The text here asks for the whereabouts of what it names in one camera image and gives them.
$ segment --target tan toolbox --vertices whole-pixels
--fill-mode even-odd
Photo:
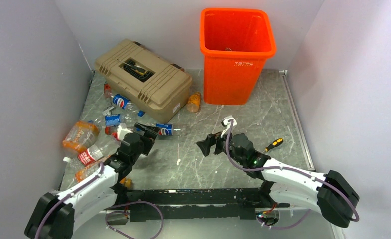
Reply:
[[[138,42],[121,41],[94,67],[112,89],[160,123],[168,123],[188,101],[191,75]]]

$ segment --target tabletop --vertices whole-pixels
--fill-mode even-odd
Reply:
[[[203,94],[204,71],[187,72],[193,77],[191,92],[200,91]],[[106,109],[103,83],[104,77],[95,73],[80,120],[94,120]],[[113,110],[113,113],[131,116],[135,122],[156,123],[148,114],[139,117],[137,112],[135,106]],[[196,145],[208,134],[224,130],[221,120],[228,115],[232,115],[238,123],[233,133],[244,133],[257,151],[262,152],[271,142],[283,138],[284,143],[267,154],[288,165],[314,170],[284,75],[278,70],[263,70],[250,99],[244,105],[212,105],[201,101],[197,113],[183,107],[169,123],[182,125],[186,136],[157,139],[149,156],[140,158],[127,176],[132,179],[133,188],[259,187],[262,180],[253,179],[235,168],[225,154],[204,157]],[[72,167],[66,167],[60,190],[75,184],[75,173]]]

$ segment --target orange bin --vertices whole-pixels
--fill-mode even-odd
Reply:
[[[207,8],[201,13],[204,101],[242,105],[265,61],[276,52],[270,21],[255,9]]]

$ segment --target white bottle cap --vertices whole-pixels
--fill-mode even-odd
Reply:
[[[64,157],[63,158],[63,162],[70,163],[71,162],[71,158]]]

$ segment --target yellow and black screwdriver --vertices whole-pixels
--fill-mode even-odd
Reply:
[[[267,146],[267,147],[264,149],[264,151],[267,153],[267,152],[269,152],[271,149],[276,148],[276,147],[279,147],[282,143],[283,143],[283,138],[276,139],[275,141],[273,141],[273,143],[271,143],[269,146]]]

